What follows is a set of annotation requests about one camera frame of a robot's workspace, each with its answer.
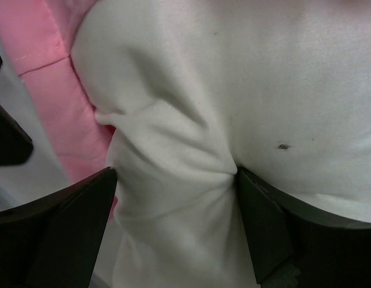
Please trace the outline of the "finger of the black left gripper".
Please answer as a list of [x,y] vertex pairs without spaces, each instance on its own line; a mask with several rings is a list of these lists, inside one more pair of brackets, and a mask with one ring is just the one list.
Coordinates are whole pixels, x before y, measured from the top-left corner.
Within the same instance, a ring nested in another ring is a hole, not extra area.
[[12,115],[15,105],[24,103],[23,96],[0,55],[0,167],[22,165],[34,150],[32,139]]

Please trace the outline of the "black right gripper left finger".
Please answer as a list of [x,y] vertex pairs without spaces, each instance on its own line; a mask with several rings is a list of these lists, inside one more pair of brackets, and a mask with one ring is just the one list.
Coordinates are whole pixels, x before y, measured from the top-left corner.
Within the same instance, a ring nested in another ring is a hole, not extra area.
[[0,212],[0,287],[88,287],[116,182],[107,167]]

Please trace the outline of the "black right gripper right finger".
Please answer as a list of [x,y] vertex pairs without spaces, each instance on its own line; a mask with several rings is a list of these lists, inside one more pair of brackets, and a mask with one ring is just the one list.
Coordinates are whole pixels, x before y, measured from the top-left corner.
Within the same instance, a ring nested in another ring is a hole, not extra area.
[[261,287],[371,287],[371,223],[316,208],[244,168],[237,198]]

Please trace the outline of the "pink fabric pillowcase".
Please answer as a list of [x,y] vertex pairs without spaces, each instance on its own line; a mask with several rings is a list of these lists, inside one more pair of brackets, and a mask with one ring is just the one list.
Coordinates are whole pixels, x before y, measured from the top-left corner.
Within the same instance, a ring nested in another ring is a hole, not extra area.
[[0,210],[103,169],[112,129],[98,125],[71,48],[93,1],[0,1],[0,104],[29,134],[23,165],[0,167]]

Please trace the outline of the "white pillow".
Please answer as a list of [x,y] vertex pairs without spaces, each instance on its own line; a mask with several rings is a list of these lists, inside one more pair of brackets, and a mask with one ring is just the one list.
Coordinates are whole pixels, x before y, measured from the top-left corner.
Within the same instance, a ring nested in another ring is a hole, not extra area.
[[98,1],[72,57],[115,129],[113,287],[255,287],[238,166],[371,223],[371,1]]

